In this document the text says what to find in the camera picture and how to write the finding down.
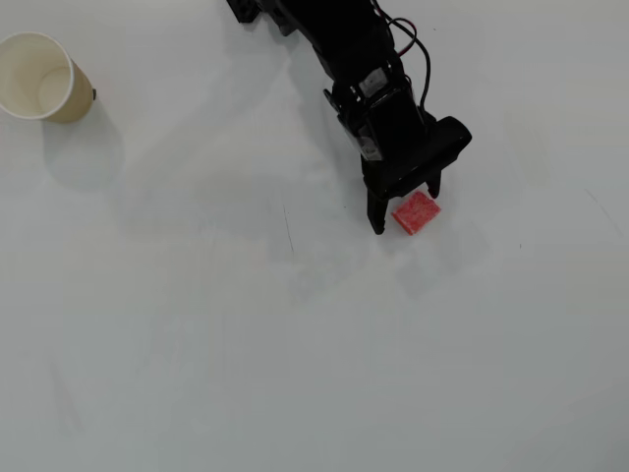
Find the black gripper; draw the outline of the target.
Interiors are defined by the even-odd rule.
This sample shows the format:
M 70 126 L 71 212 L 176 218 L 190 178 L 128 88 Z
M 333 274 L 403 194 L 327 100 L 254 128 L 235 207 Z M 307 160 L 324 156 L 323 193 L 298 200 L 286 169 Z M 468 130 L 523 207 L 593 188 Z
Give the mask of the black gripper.
M 429 167 L 421 155 L 430 126 L 416 105 L 411 81 L 399 59 L 388 59 L 368 70 L 356 62 L 322 62 L 332 79 L 326 98 L 350 139 L 359 149 L 368 189 L 367 216 L 376 235 L 385 230 L 390 198 L 428 187 L 437 199 L 442 170 Z

